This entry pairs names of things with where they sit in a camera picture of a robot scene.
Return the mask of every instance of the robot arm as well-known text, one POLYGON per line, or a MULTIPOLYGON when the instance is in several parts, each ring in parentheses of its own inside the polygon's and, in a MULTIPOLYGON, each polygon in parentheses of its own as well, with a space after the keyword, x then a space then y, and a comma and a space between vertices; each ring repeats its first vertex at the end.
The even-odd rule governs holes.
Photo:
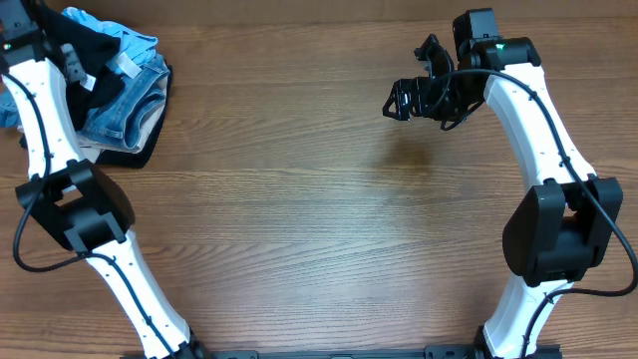
POLYGON ((37 20, 37 5, 25 4, 20 0, 0 2, 2 23, 17 24, 1 33, 0 67, 11 76, 3 75, 3 82, 17 104, 28 144, 32 180, 16 188, 20 202, 27 207, 36 196, 31 215, 65 249, 86 257, 102 275, 136 328, 147 358, 208 358, 147 267, 130 230, 135 216, 128 199, 85 159, 78 146, 67 108, 67 79, 61 71, 64 57, 59 56, 55 39, 45 36, 37 20), (46 139, 41 137, 35 109, 13 79, 32 93, 46 139), (51 154, 47 173, 45 140, 51 154), (56 204, 74 190, 83 197, 56 204))
MULTIPOLYGON (((536 358, 559 358, 557 348, 537 348, 536 339, 560 296, 554 296, 537 318, 534 312, 549 293, 570 288, 589 267, 602 261, 611 229, 583 200, 582 188, 563 163, 558 141, 577 177, 612 220, 618 215, 622 190, 615 179, 599 179, 569 138, 529 39, 501 38, 490 9, 468 11, 454 21, 453 28, 459 70, 454 71, 447 51, 430 35, 415 50, 430 76, 397 81, 384 115, 400 121, 427 117, 450 130, 483 102, 494 110, 518 161, 527 195, 503 231, 509 281, 496 312, 479 329, 476 345, 481 355, 472 348, 467 356, 515 359, 524 351, 522 357, 535 353, 536 358), (567 207, 575 215, 565 216, 567 207)), ((450 347, 429 346, 426 352, 434 359, 448 358, 446 348, 450 347)))

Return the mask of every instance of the clothing pile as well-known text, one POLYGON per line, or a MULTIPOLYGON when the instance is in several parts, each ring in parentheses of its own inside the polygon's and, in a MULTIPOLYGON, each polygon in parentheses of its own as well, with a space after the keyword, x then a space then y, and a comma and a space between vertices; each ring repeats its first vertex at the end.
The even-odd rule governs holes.
MULTIPOLYGON (((87 74, 67 87, 82 151, 98 165, 142 168, 160 135, 172 74, 158 39, 73 7, 62 14, 44 8, 44 16, 47 33, 73 45, 87 74)), ((0 94, 0 127, 20 128, 8 91, 0 94)))

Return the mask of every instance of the label tag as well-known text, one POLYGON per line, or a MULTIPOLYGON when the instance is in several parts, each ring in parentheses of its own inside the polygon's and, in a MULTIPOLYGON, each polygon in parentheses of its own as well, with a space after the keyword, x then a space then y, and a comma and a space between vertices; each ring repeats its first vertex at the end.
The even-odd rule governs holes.
POLYGON ((122 69, 122 71, 124 71, 124 73, 132 79, 134 79, 142 71, 140 66, 136 65, 136 63, 129 58, 127 53, 120 54, 120 56, 116 59, 116 64, 118 64, 120 69, 122 69))
POLYGON ((81 81, 80 85, 89 91, 93 91, 93 88, 96 87, 96 78, 87 74, 87 78, 84 81, 81 81))

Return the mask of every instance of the jeans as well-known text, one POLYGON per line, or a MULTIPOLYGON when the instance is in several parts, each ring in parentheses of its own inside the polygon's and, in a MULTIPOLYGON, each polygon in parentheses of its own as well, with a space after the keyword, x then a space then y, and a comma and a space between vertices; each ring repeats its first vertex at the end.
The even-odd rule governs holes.
POLYGON ((116 59, 122 53, 126 53, 138 66, 152 61, 156 56, 156 45, 158 44, 156 37, 139 34, 113 21, 100 21, 86 11, 74 7, 64 9, 62 14, 95 32, 120 39, 120 53, 107 63, 109 69, 117 75, 123 73, 123 69, 116 63, 116 59))
MULTIPOLYGON (((167 94, 168 77, 165 77, 157 82, 158 87, 161 89, 165 97, 167 94)), ((110 151, 117 151, 123 154, 124 153, 126 154, 140 153, 141 151, 144 150, 151 133, 157 126, 158 121, 160 120, 160 117, 163 114, 163 110, 165 108, 165 104, 167 101, 168 101, 168 98, 166 97, 166 101, 159 103, 155 109, 147 112, 144 115, 144 117, 140 120, 140 124, 142 124, 142 126, 140 127, 140 139, 138 140, 138 142, 132 149, 122 149, 122 148, 116 148, 113 146, 105 145, 103 143, 89 140, 85 138, 84 136, 82 136, 82 133, 78 133, 77 138, 78 138, 78 144, 80 144, 80 148, 110 150, 110 151)))
POLYGON ((141 68, 134 79, 122 76, 125 88, 109 104, 89 110, 84 128, 79 131, 81 135, 123 150, 137 145, 143 121, 165 100, 159 80, 169 73, 162 55, 156 55, 141 68))

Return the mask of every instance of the wood grain surface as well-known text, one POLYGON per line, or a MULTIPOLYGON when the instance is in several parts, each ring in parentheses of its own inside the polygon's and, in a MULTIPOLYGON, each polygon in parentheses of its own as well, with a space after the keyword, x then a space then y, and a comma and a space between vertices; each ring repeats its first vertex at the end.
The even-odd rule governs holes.
MULTIPOLYGON (((538 49, 556 108, 638 236, 638 22, 502 20, 538 49)), ((524 193, 496 117, 443 133, 381 116, 395 80, 424 74, 412 50, 449 21, 144 27, 174 65, 149 165, 106 168, 129 195, 146 260, 210 349, 262 352, 470 343, 508 276, 500 236, 524 193)), ((21 271, 11 238, 25 181, 18 134, 0 133, 0 357, 117 358, 140 342, 80 263, 21 271)), ((23 253, 69 254, 30 222, 23 253)), ((620 288, 613 239, 582 287, 620 288)), ((541 334, 566 358, 638 357, 638 302, 565 297, 541 334)))
POLYGON ((635 0, 49 0, 47 3, 59 10, 76 6, 131 26, 452 20, 468 9, 486 7, 493 8, 501 20, 638 16, 635 0))

